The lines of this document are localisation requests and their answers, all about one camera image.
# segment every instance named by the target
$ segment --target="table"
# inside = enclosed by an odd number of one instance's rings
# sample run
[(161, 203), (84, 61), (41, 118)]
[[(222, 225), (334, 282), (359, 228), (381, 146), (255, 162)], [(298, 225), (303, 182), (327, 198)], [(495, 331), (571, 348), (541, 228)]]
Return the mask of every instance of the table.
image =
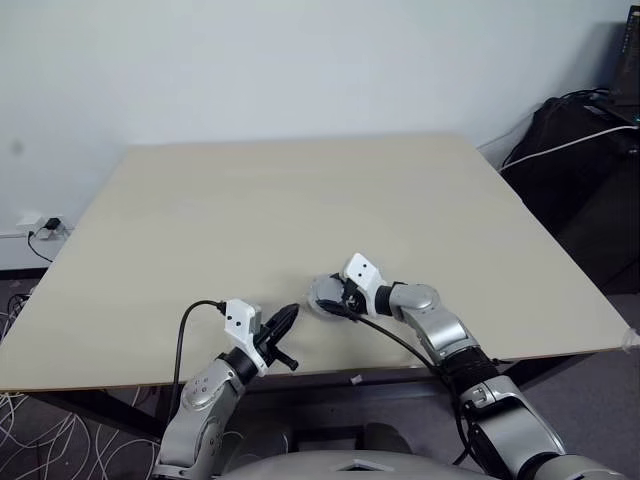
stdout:
[[(491, 357), (614, 349), (628, 328), (461, 137), (140, 146), (0, 347), (0, 390), (170, 382), (190, 303), (241, 297), (268, 316), (304, 302), (312, 278), (355, 251), (388, 280), (437, 288)], [(418, 345), (406, 326), (379, 322)], [(376, 332), (308, 308), (281, 346), (297, 374), (417, 364)], [(181, 378), (228, 349), (217, 312), (194, 311)]]

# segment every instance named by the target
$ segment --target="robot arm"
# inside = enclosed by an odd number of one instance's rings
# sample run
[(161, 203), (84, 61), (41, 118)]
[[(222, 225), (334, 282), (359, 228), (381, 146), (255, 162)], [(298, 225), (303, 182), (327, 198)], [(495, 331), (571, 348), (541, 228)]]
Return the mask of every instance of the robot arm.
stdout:
[(245, 385), (256, 375), (263, 376), (275, 360), (292, 370), (298, 367), (277, 348), (298, 308), (288, 305), (262, 325), (260, 307), (238, 299), (224, 304), (225, 333), (234, 348), (184, 386), (178, 411), (162, 437), (154, 476), (191, 480), (211, 476), (225, 426)]
[[(340, 314), (342, 309), (346, 316), (389, 315), (415, 330), (454, 403), (461, 407), (470, 426), (471, 449), (489, 475), (505, 480), (622, 478), (589, 459), (566, 455), (553, 428), (511, 379), (499, 374), (462, 321), (442, 305), (435, 289), (389, 286), (375, 265), (358, 253), (339, 274), (325, 277), (324, 285), (315, 287), (315, 298), (310, 300), (330, 313)], [(324, 298), (318, 292), (324, 292)], [(334, 293), (326, 298), (326, 292)]]

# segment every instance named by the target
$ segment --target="wall baseboard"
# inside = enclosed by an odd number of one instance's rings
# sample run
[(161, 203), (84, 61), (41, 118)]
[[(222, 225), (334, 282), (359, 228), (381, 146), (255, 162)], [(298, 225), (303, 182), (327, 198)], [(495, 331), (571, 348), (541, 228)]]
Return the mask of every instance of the wall baseboard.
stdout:
[(46, 268), (21, 268), (14, 270), (0, 270), (0, 280), (26, 280), (28, 278), (42, 278)]

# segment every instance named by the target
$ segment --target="white wires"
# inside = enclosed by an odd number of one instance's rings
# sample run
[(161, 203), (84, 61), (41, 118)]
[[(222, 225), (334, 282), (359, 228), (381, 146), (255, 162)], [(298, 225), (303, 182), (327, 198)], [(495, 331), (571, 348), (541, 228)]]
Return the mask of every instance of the white wires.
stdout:
[(508, 163), (498, 170), (498, 172), (504, 172), (507, 168), (511, 168), (514, 165), (518, 165), (526, 160), (529, 160), (534, 157), (539, 157), (541, 155), (546, 155), (547, 153), (555, 152), (557, 150), (561, 150), (563, 148), (570, 147), (571, 145), (575, 145), (576, 143), (581, 143), (587, 140), (591, 140), (592, 138), (600, 137), (601, 135), (607, 135), (612, 132), (617, 132), (618, 130), (638, 130), (638, 127), (632, 125), (623, 125), (621, 127), (609, 128), (607, 130), (603, 130), (601, 132), (593, 133), (591, 135), (587, 135), (586, 137), (578, 138), (577, 140), (573, 140), (571, 142), (563, 143), (562, 145), (558, 145), (557, 147), (550, 148), (548, 150), (543, 150), (542, 152), (532, 153), (531, 155), (527, 155), (525, 157), (519, 158), (513, 162)]
[[(136, 393), (133, 396), (133, 400), (131, 401), (131, 406), (135, 406), (136, 402), (138, 401), (138, 397), (140, 395), (140, 387), (138, 387), (136, 389)], [(93, 466), (91, 467), (91, 470), (89, 471), (89, 475), (87, 475), (86, 480), (90, 480), (91, 476), (93, 475), (93, 472), (95, 471), (96, 467), (100, 468), (100, 472), (101, 472), (101, 479), (102, 480), (109, 480), (109, 477), (107, 475), (107, 467), (109, 465), (109, 462), (111, 462), (111, 459), (120, 451), (122, 450), (124, 447), (129, 446), (129, 445), (134, 445), (134, 444), (138, 444), (138, 443), (147, 443), (149, 445), (151, 445), (151, 464), (149, 465), (149, 469), (147, 471), (147, 476), (145, 477), (145, 480), (149, 479), (149, 477), (151, 476), (151, 472), (153, 470), (153, 465), (155, 464), (155, 458), (156, 458), (156, 450), (155, 447), (159, 445), (156, 442), (152, 442), (150, 440), (146, 440), (146, 439), (136, 439), (136, 440), (131, 440), (129, 442), (125, 442), (122, 445), (120, 445), (119, 447), (117, 447), (113, 452), (111, 452), (111, 454), (107, 457), (107, 460), (103, 462), (102, 457), (105, 455), (106, 451), (108, 450), (108, 448), (111, 446), (111, 444), (113, 443), (113, 441), (116, 439), (116, 437), (118, 436), (118, 434), (120, 433), (119, 430), (116, 430), (113, 435), (111, 435), (111, 437), (109, 438), (109, 440), (107, 441), (107, 443), (105, 444), (104, 447), (102, 447), (102, 449), (100, 449), (100, 432), (102, 430), (102, 425), (98, 425), (98, 429), (96, 430), (96, 438), (95, 438), (95, 443), (94, 443), (94, 452), (96, 454), (96, 461), (93, 463)]]
[(7, 335), (11, 325), (13, 325), (14, 320), (22, 311), (22, 307), (27, 303), (29, 297), (29, 294), (22, 293), (12, 295), (7, 303), (7, 311), (0, 312), (0, 323), (2, 323), (2, 326), (0, 326), (0, 343), (4, 340), (4, 337)]
[[(132, 405), (138, 400), (140, 395), (140, 388), (136, 390), (135, 396), (132, 401)], [(24, 452), (25, 450), (31, 450), (36, 448), (42, 448), (48, 446), (48, 451), (45, 450), (46, 460), (42, 465), (37, 466), (36, 468), (32, 468), (31, 470), (21, 473), (13, 480), (31, 480), (28, 477), (32, 476), (36, 472), (41, 472), (38, 474), (38, 477), (42, 480), (47, 480), (47, 476), (49, 474), (49, 470), (51, 465), (60, 461), (65, 454), (69, 451), (69, 445), (71, 443), (72, 437), (76, 430), (80, 430), (81, 434), (86, 440), (86, 444), (84, 446), (84, 452), (82, 454), (82, 461), (78, 464), (76, 470), (73, 475), (70, 476), (70, 480), (78, 480), (80, 478), (80, 474), (85, 470), (85, 466), (87, 466), (87, 462), (89, 461), (89, 457), (91, 456), (92, 446), (95, 447), (96, 452), (96, 461), (93, 464), (87, 479), (91, 479), (92, 474), (94, 473), (96, 467), (99, 467), (99, 472), (101, 474), (101, 478), (104, 480), (108, 480), (107, 476), (107, 467), (109, 466), (112, 459), (116, 456), (118, 452), (123, 450), (125, 447), (136, 444), (146, 444), (151, 446), (151, 463), (149, 468), (146, 471), (145, 480), (148, 480), (151, 477), (151, 472), (153, 471), (153, 466), (155, 464), (156, 457), (156, 447), (159, 445), (155, 442), (146, 439), (135, 439), (128, 442), (123, 443), (122, 445), (117, 446), (112, 452), (109, 452), (106, 460), (104, 460), (104, 456), (107, 453), (107, 450), (114, 442), (117, 437), (119, 431), (116, 431), (111, 435), (107, 444), (99, 448), (100, 441), (100, 430), (102, 429), (101, 425), (98, 425), (96, 430), (96, 438), (95, 444), (92, 445), (91, 434), (89, 432), (89, 428), (85, 421), (80, 418), (78, 415), (69, 413), (62, 420), (58, 421), (55, 425), (50, 427), (44, 433), (38, 435), (36, 438), (33, 438), (29, 441), (19, 440), (15, 437), (15, 434), (12, 432), (14, 423), (16, 420), (16, 411), (18, 408), (23, 405), (29, 399), (28, 396), (22, 394), (0, 394), (0, 448), (6, 443), (11, 442), (18, 447), (18, 449), (13, 452), (10, 456), (8, 456), (4, 462), (0, 465), (0, 477), (6, 476), (6, 473), (2, 472), (7, 468), (7, 465), (19, 454)]]

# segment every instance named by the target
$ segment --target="table leg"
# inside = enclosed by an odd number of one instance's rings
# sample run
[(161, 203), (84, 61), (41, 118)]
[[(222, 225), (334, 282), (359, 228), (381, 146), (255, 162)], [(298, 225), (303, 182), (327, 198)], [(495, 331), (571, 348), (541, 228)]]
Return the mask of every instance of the table leg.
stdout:
[(139, 437), (158, 440), (164, 433), (165, 420), (152, 417), (100, 390), (33, 392), (29, 396)]

